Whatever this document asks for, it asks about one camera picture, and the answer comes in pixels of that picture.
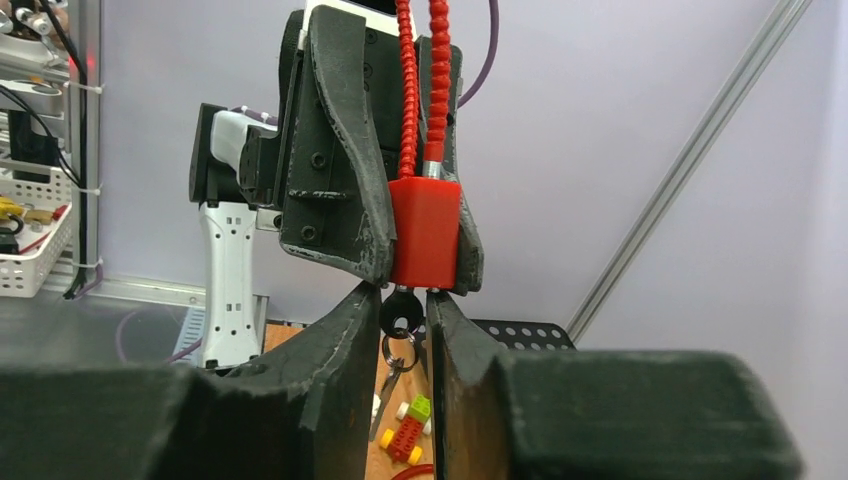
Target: screw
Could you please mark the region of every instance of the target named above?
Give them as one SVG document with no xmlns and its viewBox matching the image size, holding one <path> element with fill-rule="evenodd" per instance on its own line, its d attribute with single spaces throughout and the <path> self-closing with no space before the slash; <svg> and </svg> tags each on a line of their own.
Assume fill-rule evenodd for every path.
<svg viewBox="0 0 848 480">
<path fill-rule="evenodd" d="M 306 240 L 307 242 L 315 240 L 315 235 L 318 234 L 318 231 L 315 230 L 315 227 L 312 225 L 307 225 L 300 230 L 300 238 Z"/>
<path fill-rule="evenodd" d="M 309 162 L 312 163 L 312 168 L 315 170 L 321 170 L 327 166 L 327 159 L 320 153 L 312 155 L 312 159 Z"/>
</svg>

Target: wooden table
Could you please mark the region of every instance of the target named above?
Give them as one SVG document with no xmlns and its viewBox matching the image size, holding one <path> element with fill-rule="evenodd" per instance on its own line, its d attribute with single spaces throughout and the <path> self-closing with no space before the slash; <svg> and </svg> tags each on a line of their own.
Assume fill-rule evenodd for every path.
<svg viewBox="0 0 848 480">
<path fill-rule="evenodd" d="M 268 325 L 265 330 L 265 351 L 268 351 L 277 345 L 285 342 L 289 338 L 295 336 L 302 329 L 297 327 L 289 327 L 285 325 Z M 402 355 L 404 358 L 412 358 L 412 346 L 407 341 L 393 341 L 392 352 L 395 355 Z M 377 378 L 374 379 L 374 391 L 379 394 L 380 388 L 383 386 L 383 380 L 388 375 L 389 367 L 383 360 L 383 356 L 379 351 L 374 352 L 377 358 Z M 365 480 L 391 480 L 393 476 L 406 470 L 409 465 L 393 463 L 385 450 L 380 448 L 380 436 L 387 428 L 397 431 L 400 426 L 400 421 L 395 418 L 395 413 L 401 402 L 411 402 L 415 395 L 422 394 L 431 397 L 430 387 L 427 383 L 427 377 L 424 375 L 424 369 L 421 364 L 415 366 L 409 373 L 405 373 L 400 377 L 397 387 L 395 387 L 392 399 L 386 406 L 386 411 L 383 414 L 383 419 L 380 422 L 380 429 L 377 431 L 375 441 L 368 444 L 368 459 L 365 467 Z M 433 463 L 433 442 L 432 436 L 422 435 L 418 439 L 418 445 L 424 450 L 421 456 L 420 464 Z M 416 480 L 431 480 L 432 475 L 421 475 L 415 477 Z"/>
</svg>

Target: white basket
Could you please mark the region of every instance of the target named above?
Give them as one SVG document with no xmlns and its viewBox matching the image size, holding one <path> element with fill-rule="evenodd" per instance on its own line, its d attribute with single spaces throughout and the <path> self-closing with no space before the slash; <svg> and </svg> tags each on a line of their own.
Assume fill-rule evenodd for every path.
<svg viewBox="0 0 848 480">
<path fill-rule="evenodd" d="M 32 298 L 38 293 L 44 280 L 50 275 L 56 260 L 62 255 L 73 234 L 70 220 L 70 179 L 58 168 L 48 168 L 10 160 L 0 160 L 0 169 L 50 175 L 50 183 L 26 182 L 11 176 L 0 175 L 0 195 L 20 204 L 33 205 L 39 210 L 54 211 L 67 205 L 65 214 L 37 237 L 49 230 L 47 239 L 35 252 L 24 255 L 0 254 L 0 297 Z"/>
</svg>

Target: white wall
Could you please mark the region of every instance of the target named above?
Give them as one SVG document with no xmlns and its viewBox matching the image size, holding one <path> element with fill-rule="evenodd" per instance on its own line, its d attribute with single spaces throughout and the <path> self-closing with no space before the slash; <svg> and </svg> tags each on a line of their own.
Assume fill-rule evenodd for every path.
<svg viewBox="0 0 848 480">
<path fill-rule="evenodd" d="M 740 355 L 815 480 L 848 478 L 848 9 L 839 4 L 812 3 L 582 342 Z"/>
<path fill-rule="evenodd" d="M 487 249 L 484 291 L 463 305 L 475 316 L 564 320 L 775 0 L 501 3 L 494 72 L 457 119 Z M 198 105 L 275 110 L 279 39 L 299 4 L 104 0 L 107 275 L 203 282 L 186 193 Z M 426 10 L 416 13 L 426 31 Z M 453 2 L 451 15 L 470 82 L 485 56 L 487 2 Z M 259 237 L 257 290 L 272 295 L 275 315 L 312 321 L 355 284 Z"/>
</svg>

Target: red coiled cable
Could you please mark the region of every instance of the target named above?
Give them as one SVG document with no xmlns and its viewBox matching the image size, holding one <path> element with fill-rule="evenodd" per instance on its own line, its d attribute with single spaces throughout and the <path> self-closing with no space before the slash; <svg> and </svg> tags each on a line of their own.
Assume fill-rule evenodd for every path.
<svg viewBox="0 0 848 480">
<path fill-rule="evenodd" d="M 409 0 L 396 0 L 400 38 L 400 62 L 403 69 L 403 123 L 401 125 L 398 178 L 415 175 L 418 156 L 418 63 L 412 38 Z"/>
<path fill-rule="evenodd" d="M 430 91 L 430 116 L 427 119 L 427 144 L 424 146 L 425 162 L 441 162 L 445 153 L 451 61 L 448 10 L 447 0 L 430 0 L 430 30 L 433 33 L 433 66 L 430 73 L 433 86 Z"/>
</svg>

